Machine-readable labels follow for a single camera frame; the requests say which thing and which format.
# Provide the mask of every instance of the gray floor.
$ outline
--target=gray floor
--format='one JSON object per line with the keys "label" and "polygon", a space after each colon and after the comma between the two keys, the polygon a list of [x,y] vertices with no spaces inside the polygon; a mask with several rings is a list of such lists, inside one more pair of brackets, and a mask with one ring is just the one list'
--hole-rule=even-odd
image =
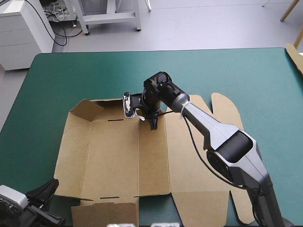
{"label": "gray floor", "polygon": [[[82,0],[87,14],[104,13],[105,0]],[[90,26],[90,35],[80,34],[54,52],[153,51],[285,47],[303,25],[303,4],[299,3],[285,22],[279,19],[291,0],[151,0],[148,12],[140,0],[142,31],[134,23]],[[121,11],[133,9],[124,0]],[[69,35],[80,30],[66,24]],[[16,98],[27,70],[4,71],[0,67],[0,129]]]}

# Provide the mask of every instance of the black cable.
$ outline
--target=black cable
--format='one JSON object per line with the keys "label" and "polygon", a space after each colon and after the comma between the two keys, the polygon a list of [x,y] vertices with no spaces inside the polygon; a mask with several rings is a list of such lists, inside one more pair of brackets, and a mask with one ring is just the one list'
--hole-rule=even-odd
{"label": "black cable", "polygon": [[266,227],[266,226],[264,226],[264,225],[261,223],[260,218],[258,217],[258,214],[257,214],[257,212],[256,212],[256,203],[257,203],[257,201],[258,201],[258,197],[260,197],[260,196],[265,196],[265,195],[269,194],[269,193],[273,190],[273,185],[271,185],[271,187],[270,187],[270,189],[268,190],[268,192],[266,192],[266,193],[260,193],[260,189],[253,189],[253,188],[240,187],[240,186],[237,186],[237,185],[233,184],[232,182],[227,181],[226,179],[224,179],[224,178],[222,178],[220,175],[218,175],[214,170],[212,170],[212,168],[211,168],[211,167],[204,161],[204,159],[201,157],[201,155],[200,155],[200,153],[199,153],[199,150],[198,150],[198,148],[197,148],[197,146],[196,146],[196,143],[195,143],[195,139],[194,139],[193,133],[192,133],[192,131],[191,131],[191,129],[190,129],[190,126],[189,126],[189,124],[188,124],[188,121],[187,121],[187,119],[186,119],[185,116],[183,116],[183,117],[184,117],[185,123],[186,123],[186,125],[187,125],[187,127],[188,127],[188,131],[189,131],[191,140],[192,140],[192,142],[193,142],[193,145],[194,145],[194,147],[195,147],[196,153],[198,154],[200,160],[203,162],[203,164],[206,166],[206,168],[207,168],[212,174],[214,174],[216,177],[218,177],[220,180],[224,181],[225,183],[227,183],[227,184],[229,184],[229,185],[231,185],[231,186],[233,186],[233,187],[239,188],[239,189],[244,189],[244,190],[250,191],[251,193],[253,193],[254,195],[256,195],[256,198],[255,198],[255,200],[254,200],[253,203],[252,203],[252,214],[253,214],[254,219],[256,220],[257,224],[258,224],[260,227]]}
{"label": "black cable", "polygon": [[[55,14],[54,13],[51,13],[51,12],[49,12],[49,11],[44,11],[44,13],[49,13],[49,15],[47,15],[47,17],[51,17],[51,16],[55,16]],[[77,34],[75,34],[75,35],[61,35],[61,34],[59,34],[59,33],[56,33],[55,31],[53,31],[56,35],[58,35],[58,36],[61,36],[61,37],[67,37],[67,38],[73,38],[73,37],[76,37],[76,36],[78,36],[78,35],[80,35],[81,34],[81,32],[82,32],[82,30],[81,31],[79,31]]]}
{"label": "black cable", "polygon": [[[82,30],[81,30],[81,31],[79,31],[79,32],[78,32],[77,34],[75,34],[75,35],[68,35],[68,36],[67,36],[67,38],[73,38],[73,37],[76,37],[76,36],[80,35],[80,34],[81,34],[81,32],[82,32]],[[59,34],[59,33],[56,33],[55,31],[54,31],[54,33],[55,33],[56,35],[58,35],[58,36],[65,37],[64,35],[61,35],[61,34]]]}
{"label": "black cable", "polygon": [[260,221],[260,219],[259,219],[259,217],[258,217],[258,215],[257,215],[257,212],[256,212],[256,203],[257,203],[257,200],[258,200],[258,196],[255,198],[255,200],[254,200],[253,203],[252,203],[252,215],[254,216],[254,219],[256,220],[257,224],[258,224],[260,227],[266,227],[266,226],[264,226],[264,225],[261,223],[261,221]]}
{"label": "black cable", "polygon": [[225,183],[229,184],[230,186],[233,186],[233,187],[236,187],[236,188],[239,188],[239,189],[243,189],[243,190],[247,190],[247,191],[248,191],[248,190],[249,190],[249,191],[256,191],[256,190],[258,190],[258,189],[254,189],[254,188],[246,188],[246,187],[237,186],[237,185],[233,184],[232,182],[230,182],[230,181],[224,179],[223,177],[221,177],[220,175],[218,175],[214,170],[212,170],[212,168],[211,168],[211,167],[204,161],[204,159],[201,157],[201,155],[200,155],[200,153],[199,153],[199,150],[198,150],[198,148],[197,148],[197,146],[196,146],[196,142],[195,142],[193,133],[192,133],[192,131],[191,131],[191,129],[190,129],[190,126],[189,126],[189,124],[188,124],[188,122],[187,122],[187,119],[186,119],[185,116],[183,116],[183,117],[184,117],[185,123],[186,123],[186,125],[187,125],[187,128],[188,128],[188,131],[189,131],[191,140],[192,140],[192,142],[193,142],[194,148],[195,148],[195,150],[196,150],[196,153],[198,154],[200,160],[203,162],[203,164],[205,165],[205,167],[206,167],[212,174],[214,174],[216,177],[218,177],[220,180],[224,181]]}
{"label": "black cable", "polygon": [[164,113],[160,113],[160,114],[158,114],[158,115],[156,115],[156,116],[153,116],[153,117],[144,117],[144,116],[141,116],[141,115],[138,115],[138,116],[139,116],[139,117],[144,117],[145,119],[150,120],[150,119],[159,117],[159,116],[161,116],[161,115],[169,114],[169,113],[173,113],[173,111],[167,111],[167,112],[164,112]]}
{"label": "black cable", "polygon": [[30,6],[31,6],[31,7],[34,9],[34,11],[37,13],[37,15],[39,16],[40,20],[42,21],[42,24],[44,25],[44,27],[45,27],[45,29],[46,29],[46,31],[47,31],[47,33],[48,33],[49,36],[51,37],[51,39],[52,39],[56,44],[58,44],[59,46],[65,46],[65,45],[67,44],[67,37],[65,37],[65,44],[60,44],[60,43],[58,43],[57,41],[55,41],[55,39],[54,39],[54,38],[51,36],[51,34],[49,33],[49,31],[48,31],[48,29],[47,29],[47,27],[46,27],[44,21],[42,20],[40,14],[39,14],[38,11],[36,10],[36,8],[35,8],[28,0],[25,0],[25,1],[26,1],[28,4],[30,4]]}

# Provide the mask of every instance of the white cabinet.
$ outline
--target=white cabinet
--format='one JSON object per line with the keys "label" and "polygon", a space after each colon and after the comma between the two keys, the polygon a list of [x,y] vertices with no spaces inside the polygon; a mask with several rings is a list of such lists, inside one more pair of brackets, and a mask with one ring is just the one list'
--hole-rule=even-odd
{"label": "white cabinet", "polygon": [[[29,2],[54,38],[39,0]],[[0,6],[0,64],[5,70],[29,68],[37,54],[52,52],[52,49],[53,40],[29,3],[10,0]]]}

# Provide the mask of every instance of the black robot arm segment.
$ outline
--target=black robot arm segment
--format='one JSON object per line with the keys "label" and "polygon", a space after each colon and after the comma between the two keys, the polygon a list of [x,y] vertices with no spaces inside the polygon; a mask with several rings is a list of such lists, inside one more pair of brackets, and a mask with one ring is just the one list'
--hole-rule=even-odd
{"label": "black robot arm segment", "polygon": [[203,134],[204,149],[207,149],[210,165],[228,180],[227,183],[247,190],[255,219],[260,226],[293,226],[281,216],[257,142],[235,125],[220,123],[191,103],[189,95],[176,86],[166,72],[159,72],[147,79],[142,93],[124,94],[125,116],[135,117],[136,109],[141,109],[151,129],[155,130],[161,102],[172,111],[181,113]]}

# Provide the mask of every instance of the green table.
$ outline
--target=green table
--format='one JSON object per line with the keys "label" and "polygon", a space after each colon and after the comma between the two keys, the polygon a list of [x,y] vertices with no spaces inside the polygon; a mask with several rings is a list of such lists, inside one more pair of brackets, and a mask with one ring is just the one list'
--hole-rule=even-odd
{"label": "green table", "polygon": [[[143,81],[168,72],[189,94],[220,92],[237,105],[275,184],[283,215],[303,225],[303,83],[283,48],[38,55],[0,133],[0,184],[21,192],[53,176],[68,111],[80,100],[142,92]],[[77,200],[56,197],[66,215]],[[168,196],[140,201],[140,224],[180,221]],[[228,225],[238,225],[230,203]]]}

